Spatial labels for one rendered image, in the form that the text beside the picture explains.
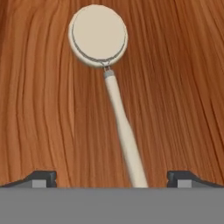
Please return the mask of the cream round-headed dish brush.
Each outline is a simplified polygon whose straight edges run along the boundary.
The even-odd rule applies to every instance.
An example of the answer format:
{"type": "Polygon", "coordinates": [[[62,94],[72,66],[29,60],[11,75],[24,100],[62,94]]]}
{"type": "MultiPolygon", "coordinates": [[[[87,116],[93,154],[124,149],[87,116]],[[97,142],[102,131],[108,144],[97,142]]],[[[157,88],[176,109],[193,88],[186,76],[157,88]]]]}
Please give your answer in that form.
{"type": "Polygon", "coordinates": [[[137,142],[123,107],[116,74],[111,69],[127,49],[126,24],[109,7],[90,4],[73,15],[68,26],[68,40],[74,55],[82,63],[103,69],[130,183],[135,188],[146,188],[148,183],[137,142]]]}

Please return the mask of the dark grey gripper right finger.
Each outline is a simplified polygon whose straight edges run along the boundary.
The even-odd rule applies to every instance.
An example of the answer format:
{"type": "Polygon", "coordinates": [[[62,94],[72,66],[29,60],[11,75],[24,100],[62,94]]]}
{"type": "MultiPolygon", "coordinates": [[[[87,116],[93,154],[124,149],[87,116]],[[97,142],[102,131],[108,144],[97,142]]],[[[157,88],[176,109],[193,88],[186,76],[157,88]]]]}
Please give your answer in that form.
{"type": "Polygon", "coordinates": [[[217,187],[224,188],[213,182],[203,180],[191,171],[168,171],[167,186],[172,188],[217,187]]]}

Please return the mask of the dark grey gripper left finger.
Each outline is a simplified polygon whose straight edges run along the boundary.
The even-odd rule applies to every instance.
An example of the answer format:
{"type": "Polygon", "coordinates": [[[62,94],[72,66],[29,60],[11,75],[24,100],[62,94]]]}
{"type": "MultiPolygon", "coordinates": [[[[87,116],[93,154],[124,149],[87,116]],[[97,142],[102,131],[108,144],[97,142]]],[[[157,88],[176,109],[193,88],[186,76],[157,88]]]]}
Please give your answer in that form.
{"type": "Polygon", "coordinates": [[[33,171],[27,177],[5,184],[3,187],[54,188],[57,186],[56,179],[56,171],[33,171]]]}

